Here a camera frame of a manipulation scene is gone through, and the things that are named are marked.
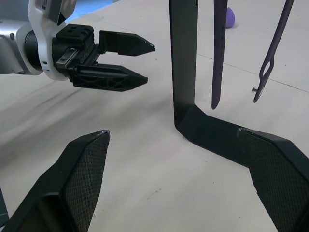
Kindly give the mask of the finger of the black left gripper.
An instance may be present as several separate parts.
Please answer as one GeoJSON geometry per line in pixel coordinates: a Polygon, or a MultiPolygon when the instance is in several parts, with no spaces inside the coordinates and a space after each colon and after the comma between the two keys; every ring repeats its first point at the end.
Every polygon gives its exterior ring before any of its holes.
{"type": "Polygon", "coordinates": [[[75,87],[124,92],[148,82],[148,78],[119,65],[77,65],[71,69],[75,87]]]}
{"type": "Polygon", "coordinates": [[[119,55],[135,57],[154,52],[155,46],[137,34],[101,30],[99,32],[99,50],[101,54],[114,52],[119,55]]]}

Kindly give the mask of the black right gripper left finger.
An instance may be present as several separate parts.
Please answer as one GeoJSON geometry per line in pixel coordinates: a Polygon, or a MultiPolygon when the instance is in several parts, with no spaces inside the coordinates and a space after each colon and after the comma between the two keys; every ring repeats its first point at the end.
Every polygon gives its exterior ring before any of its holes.
{"type": "Polygon", "coordinates": [[[99,130],[68,143],[1,230],[88,231],[101,191],[109,141],[109,130],[99,130]]]}

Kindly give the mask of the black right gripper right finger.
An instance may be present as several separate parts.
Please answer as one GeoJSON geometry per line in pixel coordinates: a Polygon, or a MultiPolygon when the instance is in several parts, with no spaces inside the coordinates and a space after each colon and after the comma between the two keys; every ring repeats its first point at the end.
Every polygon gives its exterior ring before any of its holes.
{"type": "Polygon", "coordinates": [[[309,159],[291,141],[240,129],[253,185],[276,229],[309,230],[309,159]]]}

